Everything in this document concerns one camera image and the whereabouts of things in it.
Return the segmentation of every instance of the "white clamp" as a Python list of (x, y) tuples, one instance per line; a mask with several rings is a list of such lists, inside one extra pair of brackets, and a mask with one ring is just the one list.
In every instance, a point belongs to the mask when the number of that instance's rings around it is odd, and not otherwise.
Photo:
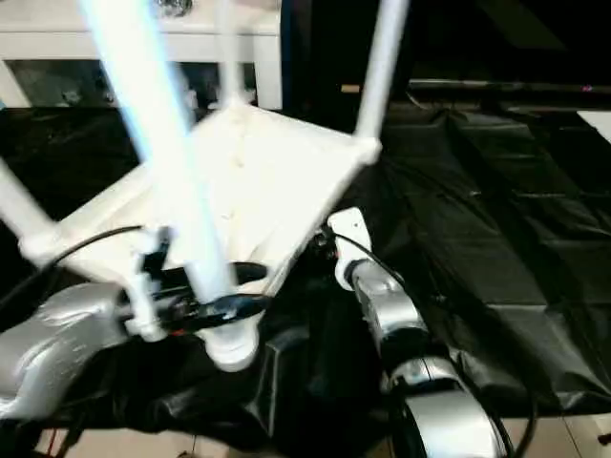
[[(335, 234), (341, 234), (357, 241), (369, 251), (371, 250), (371, 238), (365, 224), (363, 214), (357, 207), (334, 213), (328, 217), (327, 224)], [(354, 260), (367, 260), (369, 256), (360, 248), (344, 239), (335, 239), (337, 246), (337, 264), (335, 264), (335, 279), (347, 291), (353, 291), (352, 286), (346, 280), (346, 269)]]

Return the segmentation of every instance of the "metal rod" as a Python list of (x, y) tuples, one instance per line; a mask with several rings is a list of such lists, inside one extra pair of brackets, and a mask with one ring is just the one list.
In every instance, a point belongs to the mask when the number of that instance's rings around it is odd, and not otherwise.
[(150, 167), (156, 197), (186, 248), (185, 270), (198, 300), (207, 303), (232, 294), (233, 271), (197, 174), (189, 117), (150, 2), (81, 3), (137, 153)]
[(389, 100), (410, 0), (382, 0), (373, 33), (356, 136), (378, 138)]

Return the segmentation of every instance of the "wrinkled plastic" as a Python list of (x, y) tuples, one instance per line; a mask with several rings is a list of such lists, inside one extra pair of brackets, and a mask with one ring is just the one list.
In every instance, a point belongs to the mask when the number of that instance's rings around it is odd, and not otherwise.
[[(119, 122), (114, 111), (3, 111), (1, 151), (65, 214), (63, 189), (73, 204), (93, 191), (72, 159), (96, 152), (105, 185), (136, 162)], [(340, 206), (363, 210), (374, 251), (485, 400), (526, 416), (524, 379), (543, 414), (611, 411), (611, 145), (575, 114), (395, 111), (382, 140)], [(46, 196), (53, 167), (65, 183)], [(384, 436), (380, 365), (332, 260), (307, 249), (260, 330), (257, 360), (235, 374), (193, 336), (105, 351), (50, 424), (84, 415), (86, 427), (197, 432), (288, 456), (358, 456)]]

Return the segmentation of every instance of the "white pipe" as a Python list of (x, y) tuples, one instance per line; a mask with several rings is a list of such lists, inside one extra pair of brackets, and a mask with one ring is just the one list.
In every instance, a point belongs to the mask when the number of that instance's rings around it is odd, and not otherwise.
[(150, 167), (161, 208), (187, 247), (191, 286), (207, 303), (234, 293), (234, 276), (196, 174), (187, 112), (150, 3), (81, 0), (140, 160)]
[(378, 9), (356, 136), (378, 138), (389, 101), (410, 0), (382, 0)]
[(244, 101), (243, 75), (239, 59), (234, 0), (217, 0), (217, 25), (220, 30), (218, 44), (221, 49), (221, 104), (231, 105)]
[(54, 223), (0, 159), (0, 218), (20, 239), (47, 234)]

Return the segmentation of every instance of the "black cable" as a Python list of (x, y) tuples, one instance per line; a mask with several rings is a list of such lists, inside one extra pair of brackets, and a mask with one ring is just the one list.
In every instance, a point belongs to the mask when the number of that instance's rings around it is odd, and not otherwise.
[[(404, 289), (406, 289), (406, 285), (405, 285), (403, 278), (401, 278), (401, 276), (397, 272), (392, 270), (385, 262), (383, 262), (380, 258), (375, 256), (371, 252), (371, 250), (363, 246), (361, 243), (359, 243), (358, 241), (354, 239), (351, 239), (350, 237), (346, 237), (342, 234), (337, 234), (336, 232), (333, 232), (329, 227), (324, 228), (324, 232), (327, 235), (333, 236), (337, 239), (345, 240), (348, 243), (351, 243), (352, 245), (356, 246), (359, 250), (361, 250), (367, 256), (372, 258), (380, 267), (382, 267), (384, 270), (389, 272), (390, 276), (393, 277)], [(482, 404), (481, 399), (479, 399), (481, 398), (481, 396), (477, 396), (477, 393), (479, 393), (479, 388), (474, 383), (474, 381), (471, 380), (467, 376), (464, 370), (461, 370), (461, 372), (462, 372), (463, 377), (465, 377), (466, 379), (469, 379), (470, 385), (472, 385), (471, 389), (475, 390), (474, 392), (475, 398)], [(513, 447), (511, 437), (509, 437), (509, 433), (507, 432), (505, 425), (503, 425), (503, 422), (501, 421), (500, 417), (498, 417), (498, 415), (495, 415), (491, 410), (485, 408), (486, 413), (491, 418), (492, 422), (495, 424), (496, 429), (498, 430), (498, 433), (501, 437), (501, 441), (503, 443), (503, 446), (505, 447), (505, 451), (507, 453), (508, 458), (523, 458), (526, 453), (526, 450), (528, 450), (528, 447), (533, 442), (533, 437), (535, 436), (535, 431), (537, 429), (537, 418), (538, 418), (537, 400), (535, 399), (535, 396), (533, 395), (532, 391), (529, 389), (528, 384), (525, 383), (524, 377), (521, 376), (521, 374), (520, 374), (520, 379), (528, 394), (530, 412), (529, 412), (529, 417), (528, 417), (528, 424), (526, 425), (524, 434), (522, 435), (522, 438), (520, 439), (519, 444), (517, 445), (517, 448), (515, 450)]]
[(361, 250), (363, 253), (365, 253), (367, 256), (369, 256), (370, 258), (372, 258), (376, 264), (378, 264), (380, 267), (382, 267), (384, 270), (386, 270), (391, 277), (393, 277), (397, 283), (399, 283), (403, 289), (406, 289), (406, 285), (405, 282), (403, 281), (403, 278), (394, 270), (392, 270), (385, 262), (383, 262), (380, 258), (378, 258), (376, 255), (374, 255), (371, 250), (368, 250), (365, 246), (363, 246), (361, 243), (359, 243), (358, 241), (351, 239), (350, 237), (346, 237), (342, 234), (338, 234), (336, 232), (333, 232), (330, 228), (328, 229), (324, 229), (325, 233), (335, 237), (336, 239), (342, 239), (347, 241), (348, 243), (351, 243), (352, 245), (356, 246), (359, 250)]
[(40, 279), (41, 277), (49, 273), (51, 270), (53, 270), (57, 266), (57, 264), (59, 264), (64, 259), (66, 259), (68, 256), (73, 255), (78, 250), (81, 250), (85, 248), (86, 246), (91, 245), (92, 243), (95, 243), (97, 241), (108, 239), (114, 236), (118, 236), (119, 234), (125, 234), (126, 232), (139, 231), (141, 229), (142, 229), (142, 226), (119, 227), (117, 229), (112, 229), (110, 231), (102, 232), (100, 234), (97, 234), (96, 236), (93, 236), (89, 239), (85, 239), (81, 241), (80, 243), (77, 243), (75, 246), (67, 249), (66, 251), (64, 251), (63, 253), (61, 253), (60, 255), (53, 258), (45, 265), (43, 265), (39, 270), (37, 270), (36, 272), (31, 274), (29, 277), (27, 277), (25, 280), (17, 284), (4, 298), (0, 299), (0, 313), (2, 313), (4, 309), (8, 307), (9, 304), (12, 301), (14, 301), (14, 299), (17, 296), (19, 296), (26, 289), (31, 287), (38, 279)]
[(535, 399), (535, 395), (533, 392), (526, 388), (528, 394), (528, 401), (530, 403), (530, 415), (528, 417), (528, 423), (526, 424), (526, 429), (524, 430), (524, 434), (519, 441), (519, 444), (516, 448), (516, 453), (514, 453), (513, 458), (523, 458), (526, 455), (526, 450), (533, 442), (533, 438), (535, 437), (535, 431), (537, 430), (537, 421), (538, 421), (538, 405), (537, 400)]

